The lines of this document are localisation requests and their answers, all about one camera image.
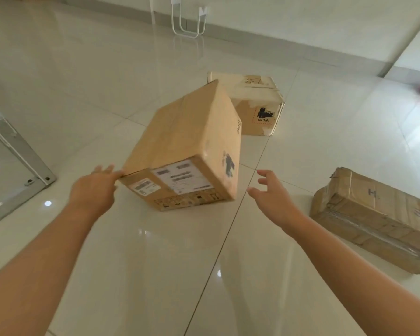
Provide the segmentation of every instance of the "worn cardboard box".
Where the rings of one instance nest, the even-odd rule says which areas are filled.
[[[235,200],[241,120],[216,80],[157,110],[121,182],[158,210]]]
[[[219,79],[232,99],[243,122],[242,134],[270,136],[274,133],[285,101],[272,78],[209,72],[207,82],[215,79]]]
[[[334,234],[420,274],[420,199],[338,168],[314,195],[310,216]]]

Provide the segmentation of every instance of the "white sticker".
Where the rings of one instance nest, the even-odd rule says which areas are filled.
[[[142,179],[134,184],[131,184],[129,188],[143,197],[146,197],[148,194],[151,194],[152,192],[156,192],[157,190],[161,189],[160,186],[158,186],[156,183],[152,182],[152,180],[148,178]]]
[[[177,194],[213,188],[212,184],[189,159],[157,168],[151,172]]]

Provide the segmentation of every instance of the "person's left arm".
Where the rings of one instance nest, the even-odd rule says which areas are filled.
[[[0,336],[45,335],[84,240],[114,203],[123,173],[113,168],[78,179],[61,213],[0,270]]]

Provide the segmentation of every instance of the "tilted cardboard box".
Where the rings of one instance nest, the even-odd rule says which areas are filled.
[[[209,72],[224,85],[243,122],[242,134],[270,136],[274,133],[285,101],[270,77]]]
[[[235,200],[241,120],[218,80],[157,110],[121,182],[158,210]]]
[[[334,234],[420,274],[420,199],[338,168],[314,195],[310,216]]]

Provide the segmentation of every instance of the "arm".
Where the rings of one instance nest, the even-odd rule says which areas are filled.
[[[364,332],[420,335],[420,299],[304,215],[272,171],[258,170],[267,191],[249,188],[262,212],[294,238]]]
[[[0,270],[0,336],[43,336],[56,312],[82,244],[114,202],[113,166],[77,180],[67,206]]]

